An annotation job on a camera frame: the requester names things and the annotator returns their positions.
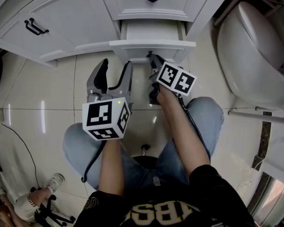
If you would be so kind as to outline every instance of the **toilet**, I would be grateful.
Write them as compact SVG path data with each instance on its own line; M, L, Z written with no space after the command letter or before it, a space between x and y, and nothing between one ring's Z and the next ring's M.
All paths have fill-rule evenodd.
M217 51L233 94L255 106L284 110L284 46L255 7L240 2L229 13Z

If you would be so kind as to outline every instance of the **forearm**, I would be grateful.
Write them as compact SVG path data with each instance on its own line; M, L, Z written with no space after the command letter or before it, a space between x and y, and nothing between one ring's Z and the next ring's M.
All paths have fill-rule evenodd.
M6 227L15 227L15 225L11 222L11 220L3 221Z
M186 169L187 176L202 165L210 165L210 160L193 130L193 126L182 109L176 96L168 89L160 86L158 102L169 123L179 157Z
M123 196L124 174L120 140L108 140L102 153L99 190Z
M11 212L10 214L16 227L30 227L30 225L22 220L15 212Z

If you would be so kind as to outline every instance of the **white cabinet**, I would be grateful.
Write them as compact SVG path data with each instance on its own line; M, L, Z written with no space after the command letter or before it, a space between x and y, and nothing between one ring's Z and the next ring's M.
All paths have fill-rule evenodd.
M35 35L26 28L25 21L29 22L28 28L32 29L29 16L15 16L0 30L0 44L9 51L16 51L36 57L41 60L50 55L61 55L69 49L67 44L55 32L50 31L43 35ZM35 24L47 28L39 21Z
M110 41L122 62L147 62L149 51L168 62L181 63L195 47L185 41L184 25L180 21L164 19L129 19L122 23L121 40Z
M36 35L29 22L46 34ZM34 0L0 30L0 42L25 51L42 61L94 48L109 49L108 42L119 38L103 0Z
M206 0L104 0L114 20L163 18L194 22Z

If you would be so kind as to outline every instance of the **black cable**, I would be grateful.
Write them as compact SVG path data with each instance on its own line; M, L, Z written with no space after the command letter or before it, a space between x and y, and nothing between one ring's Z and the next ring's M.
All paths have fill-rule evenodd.
M36 168L36 165L35 165L35 162L34 162L34 159L33 159L33 156L32 156L32 154L30 153L30 151L29 151L29 149L27 148L27 145L26 145L26 143L24 142L24 140L22 140L22 138L20 137L20 135L18 135L17 134L17 132L16 131L14 131L12 128L10 128L10 127L8 127L8 126L6 126L6 125L4 125L4 124L2 124L4 127L6 127L6 128L8 128L8 129L10 129L11 131L13 131L18 137L19 137L19 139L24 143L24 145L25 145L25 147L26 147L26 149L27 149L27 151L29 152L29 154L30 154L30 157L32 158L32 161L33 161L33 163L34 163L34 167L35 167L35 177L36 177L36 181L37 181L37 185L38 185L38 187L40 188L40 186L39 186L39 182L38 182L38 179L37 179L37 168Z
M106 140L103 140L101 141L101 145L99 147L99 149L97 150L96 154L94 155L94 157L90 160L88 166L86 167L85 169L85 172L84 172L84 176L81 178L81 181L83 183L85 183L87 181L87 173L89 172L91 166L95 163L95 161L98 159L98 157L100 156L104 146L106 144Z

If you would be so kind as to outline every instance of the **blue jeans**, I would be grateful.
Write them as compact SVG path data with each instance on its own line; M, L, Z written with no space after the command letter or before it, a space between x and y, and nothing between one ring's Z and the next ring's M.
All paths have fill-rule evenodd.
M187 109L205 143L210 156L213 155L221 125L223 124L223 111L219 105L209 97L199 97L190 101ZM93 140L82 129L82 123L70 126L64 135L63 151L70 164L81 175L95 155L101 142ZM178 156L173 140L169 141L158 157L156 169L144 169L138 162L127 155L122 149L122 162L124 169L125 192L153 186L153 179L157 176L161 184L184 183L189 184L183 164ZM87 182L98 189L102 154L95 161L87 174Z

